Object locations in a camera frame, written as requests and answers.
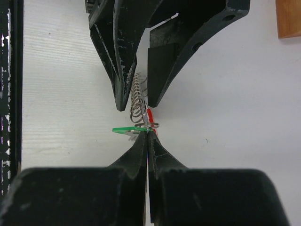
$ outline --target hole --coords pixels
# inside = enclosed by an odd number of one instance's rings
[[[195,45],[192,47],[192,50],[196,52],[196,51],[198,50],[198,48],[200,48],[202,45],[203,45],[202,42],[198,42],[197,44],[195,44]]]
[[[230,21],[230,20],[233,20],[236,16],[235,15],[228,15],[228,16],[225,16],[222,20],[223,21]]]

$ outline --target white table surface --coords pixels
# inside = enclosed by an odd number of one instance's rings
[[[24,0],[24,15],[23,169],[111,164],[132,145],[111,129],[132,123],[116,110],[84,0]],[[252,0],[204,44],[153,113],[183,164],[263,170],[301,224],[301,38],[277,38],[275,0]]]

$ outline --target spring coil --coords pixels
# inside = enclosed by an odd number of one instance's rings
[[[146,115],[146,103],[143,99],[140,81],[139,81],[139,74],[135,74],[133,77],[133,83],[131,88],[131,121],[133,123],[139,123],[143,121],[143,124],[146,125],[147,122],[145,121]]]

